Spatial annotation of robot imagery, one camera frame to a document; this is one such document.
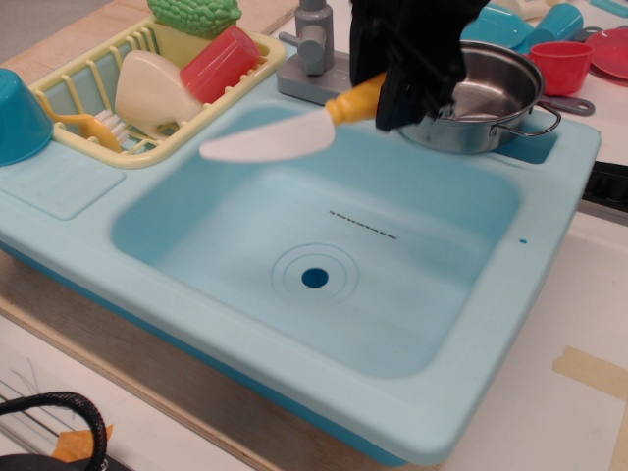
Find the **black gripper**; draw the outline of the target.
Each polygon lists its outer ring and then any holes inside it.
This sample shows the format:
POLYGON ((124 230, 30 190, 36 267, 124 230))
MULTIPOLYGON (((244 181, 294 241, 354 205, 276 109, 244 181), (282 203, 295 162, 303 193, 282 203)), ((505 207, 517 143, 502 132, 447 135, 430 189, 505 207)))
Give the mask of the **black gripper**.
POLYGON ((437 117, 465 78, 460 35, 485 1, 353 1, 352 85, 386 72, 376 127, 392 131, 437 117))

